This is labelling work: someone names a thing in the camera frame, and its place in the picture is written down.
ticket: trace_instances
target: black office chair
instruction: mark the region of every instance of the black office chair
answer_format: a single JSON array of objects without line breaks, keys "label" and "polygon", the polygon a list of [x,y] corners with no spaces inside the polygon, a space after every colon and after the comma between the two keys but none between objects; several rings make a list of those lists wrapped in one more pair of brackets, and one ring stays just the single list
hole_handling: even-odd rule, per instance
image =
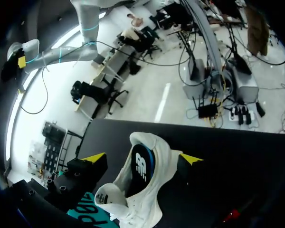
[{"label": "black office chair", "polygon": [[137,52],[143,52],[143,60],[147,55],[150,56],[150,59],[153,59],[152,53],[156,50],[160,50],[162,52],[162,50],[157,45],[153,45],[155,38],[152,37],[148,32],[146,32],[145,34],[140,34],[138,32],[135,33],[140,38],[139,40],[125,38],[123,36],[120,36],[119,40],[126,45],[132,46]]},{"label": "black office chair", "polygon": [[99,88],[95,85],[89,85],[85,82],[79,82],[76,81],[73,85],[73,88],[71,90],[71,95],[73,97],[73,101],[75,103],[79,103],[78,100],[82,98],[83,95],[92,97],[96,100],[96,102],[100,105],[109,105],[109,111],[108,113],[112,115],[111,107],[114,102],[118,103],[121,108],[123,108],[123,105],[119,103],[116,99],[123,93],[129,93],[127,90],[118,91],[114,88],[114,84],[116,83],[116,79],[113,79],[112,83],[109,83],[105,76],[103,77],[103,80],[108,86],[106,88]]}]

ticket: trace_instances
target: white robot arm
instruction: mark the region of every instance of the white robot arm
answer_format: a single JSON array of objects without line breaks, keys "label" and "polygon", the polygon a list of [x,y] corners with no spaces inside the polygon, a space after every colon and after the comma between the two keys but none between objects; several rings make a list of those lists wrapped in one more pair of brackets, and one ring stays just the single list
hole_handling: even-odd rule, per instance
[{"label": "white robot arm", "polygon": [[[91,61],[97,57],[97,46],[93,41],[97,40],[100,8],[109,8],[124,0],[70,0],[76,9],[80,32],[84,38],[83,46],[58,47],[39,53],[39,40],[31,40],[27,43],[14,43],[8,50],[7,61],[14,52],[21,48],[25,55],[25,72],[30,73],[35,69],[50,64],[69,61]],[[210,60],[214,68],[221,73],[220,53],[216,38],[209,26],[207,18],[195,0],[188,0],[190,11],[204,35],[209,50]]]},{"label": "white robot arm", "polygon": [[124,0],[70,0],[76,9],[80,32],[84,38],[83,47],[58,47],[42,53],[39,53],[39,40],[30,40],[27,43],[14,43],[10,46],[7,54],[7,60],[20,48],[25,54],[26,73],[46,65],[77,61],[90,61],[97,56],[97,46],[93,41],[97,40],[99,12],[100,8],[109,8]]}]

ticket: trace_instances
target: gray floor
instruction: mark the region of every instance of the gray floor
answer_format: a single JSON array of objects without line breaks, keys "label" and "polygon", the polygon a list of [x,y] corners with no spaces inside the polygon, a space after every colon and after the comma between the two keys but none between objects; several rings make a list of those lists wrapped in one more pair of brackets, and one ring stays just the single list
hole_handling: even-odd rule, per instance
[{"label": "gray floor", "polygon": [[[236,37],[243,40],[244,44],[247,44],[246,29],[234,29],[234,33]],[[231,45],[225,28],[220,28],[216,34],[218,39]],[[164,51],[156,52],[154,60],[146,60],[156,64],[177,64],[182,49],[177,47],[176,41],[166,37],[165,41],[159,44]],[[275,39],[272,42],[273,47],[268,46],[267,61],[272,63],[284,61],[284,48],[277,44]],[[221,52],[225,55],[228,49],[221,47]],[[238,53],[246,58],[247,53],[240,44],[238,44]],[[195,58],[201,58],[206,62],[206,47],[200,36],[197,36],[194,55]],[[185,54],[182,60],[186,60],[187,57],[188,55]],[[285,89],[268,88],[281,88],[281,84],[285,84],[285,66],[271,66],[254,57],[249,60],[253,75],[260,87],[259,101],[266,115],[263,118],[256,115],[257,119],[250,126],[240,127],[237,123],[229,121],[228,111],[225,111],[223,118],[217,119],[216,127],[278,133],[282,129],[282,114],[285,115]],[[177,66],[154,66],[140,61],[138,64],[142,66],[140,72],[129,76],[122,87],[130,91],[128,96],[125,95],[119,99],[124,103],[124,108],[115,105],[113,115],[107,115],[106,118],[210,127],[209,122],[196,117],[197,111],[194,110],[194,104],[186,98],[182,89]],[[185,64],[181,65],[181,73],[184,67]],[[256,111],[255,105],[250,105],[249,108]]]}]

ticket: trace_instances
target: black tabletop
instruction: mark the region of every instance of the black tabletop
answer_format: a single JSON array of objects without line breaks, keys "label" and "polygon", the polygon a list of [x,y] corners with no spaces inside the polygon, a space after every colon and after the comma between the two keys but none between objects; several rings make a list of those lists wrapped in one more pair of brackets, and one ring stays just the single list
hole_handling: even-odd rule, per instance
[{"label": "black tabletop", "polygon": [[161,188],[163,218],[158,228],[210,227],[240,199],[265,192],[274,201],[285,186],[285,135],[96,119],[79,152],[79,158],[107,154],[108,170],[95,190],[117,177],[132,132],[156,134],[171,149],[208,162],[192,174],[190,184],[177,173]]}]

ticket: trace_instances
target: shoe tongue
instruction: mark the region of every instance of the shoe tongue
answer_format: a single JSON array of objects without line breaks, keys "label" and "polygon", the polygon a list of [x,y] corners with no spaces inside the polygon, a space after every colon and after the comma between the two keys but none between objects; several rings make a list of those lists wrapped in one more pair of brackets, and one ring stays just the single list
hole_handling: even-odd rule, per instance
[{"label": "shoe tongue", "polygon": [[105,184],[98,189],[95,194],[95,205],[117,218],[125,217],[129,212],[125,196],[113,183]]}]

